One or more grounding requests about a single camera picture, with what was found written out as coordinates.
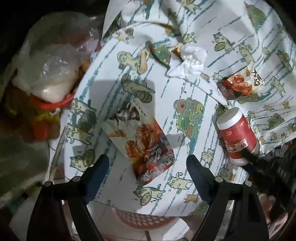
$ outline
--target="screw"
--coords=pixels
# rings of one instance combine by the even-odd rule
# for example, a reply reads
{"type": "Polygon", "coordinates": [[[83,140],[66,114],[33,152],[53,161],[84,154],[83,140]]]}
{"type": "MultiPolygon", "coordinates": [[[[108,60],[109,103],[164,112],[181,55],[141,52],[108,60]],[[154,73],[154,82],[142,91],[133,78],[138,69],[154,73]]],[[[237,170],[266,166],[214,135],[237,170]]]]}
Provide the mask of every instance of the screw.
{"type": "Polygon", "coordinates": [[[76,183],[76,182],[79,182],[80,181],[80,177],[79,176],[76,176],[76,177],[73,177],[72,180],[76,183]]]}
{"type": "Polygon", "coordinates": [[[222,177],[216,177],[215,181],[221,183],[221,182],[223,182],[223,178],[222,177]]]}
{"type": "Polygon", "coordinates": [[[245,184],[246,184],[248,187],[252,186],[252,183],[251,183],[250,181],[246,181],[245,184]]]}
{"type": "Polygon", "coordinates": [[[44,183],[44,186],[45,186],[45,187],[49,187],[51,184],[52,184],[51,181],[46,181],[46,182],[44,183]]]}

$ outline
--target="paper cup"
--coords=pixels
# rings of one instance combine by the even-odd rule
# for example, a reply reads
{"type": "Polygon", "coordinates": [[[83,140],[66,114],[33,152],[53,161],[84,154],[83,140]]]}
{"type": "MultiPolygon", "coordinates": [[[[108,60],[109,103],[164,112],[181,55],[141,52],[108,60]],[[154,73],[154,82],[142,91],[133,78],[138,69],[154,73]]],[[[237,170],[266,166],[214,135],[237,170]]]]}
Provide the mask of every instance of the paper cup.
{"type": "Polygon", "coordinates": [[[247,159],[242,156],[244,148],[247,148],[254,155],[258,154],[260,150],[259,141],[238,107],[227,110],[218,118],[216,124],[233,165],[243,166],[248,163],[247,159]]]}

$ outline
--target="white tissue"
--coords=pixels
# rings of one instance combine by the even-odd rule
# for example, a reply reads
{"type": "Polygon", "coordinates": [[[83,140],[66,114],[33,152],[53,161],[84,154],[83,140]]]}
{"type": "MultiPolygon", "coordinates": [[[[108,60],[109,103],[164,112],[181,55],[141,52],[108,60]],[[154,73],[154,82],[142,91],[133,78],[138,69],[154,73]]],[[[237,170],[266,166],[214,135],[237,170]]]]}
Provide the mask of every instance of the white tissue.
{"type": "Polygon", "coordinates": [[[190,82],[202,73],[207,52],[195,44],[184,44],[180,47],[183,63],[167,72],[167,76],[185,79],[190,82]]]}

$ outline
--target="food packaging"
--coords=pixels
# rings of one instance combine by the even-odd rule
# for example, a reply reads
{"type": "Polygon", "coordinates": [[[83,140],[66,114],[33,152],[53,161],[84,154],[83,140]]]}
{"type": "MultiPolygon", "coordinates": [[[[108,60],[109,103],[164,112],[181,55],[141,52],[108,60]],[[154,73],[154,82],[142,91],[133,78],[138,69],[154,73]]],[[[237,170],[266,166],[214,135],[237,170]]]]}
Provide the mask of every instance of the food packaging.
{"type": "Polygon", "coordinates": [[[139,98],[120,108],[102,129],[132,163],[139,185],[148,184],[175,161],[167,137],[139,98]]]}
{"type": "Polygon", "coordinates": [[[243,166],[248,163],[246,158],[242,156],[244,148],[247,148],[253,155],[259,153],[259,141],[238,107],[231,108],[223,113],[216,124],[225,142],[230,162],[233,165],[243,166]]]}
{"type": "Polygon", "coordinates": [[[264,82],[256,72],[254,63],[250,62],[228,79],[219,81],[217,86],[227,100],[236,100],[241,95],[258,93],[263,88],[264,82]]]}

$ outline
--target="white label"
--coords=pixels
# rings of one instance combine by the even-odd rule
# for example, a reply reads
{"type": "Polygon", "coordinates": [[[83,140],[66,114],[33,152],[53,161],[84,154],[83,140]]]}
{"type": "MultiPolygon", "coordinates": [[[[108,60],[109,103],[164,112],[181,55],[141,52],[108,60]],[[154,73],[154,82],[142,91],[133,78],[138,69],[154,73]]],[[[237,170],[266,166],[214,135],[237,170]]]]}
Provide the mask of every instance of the white label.
{"type": "Polygon", "coordinates": [[[246,147],[248,147],[248,143],[247,143],[246,139],[243,139],[239,143],[234,144],[234,145],[226,145],[226,148],[229,152],[238,152],[246,147]]]}

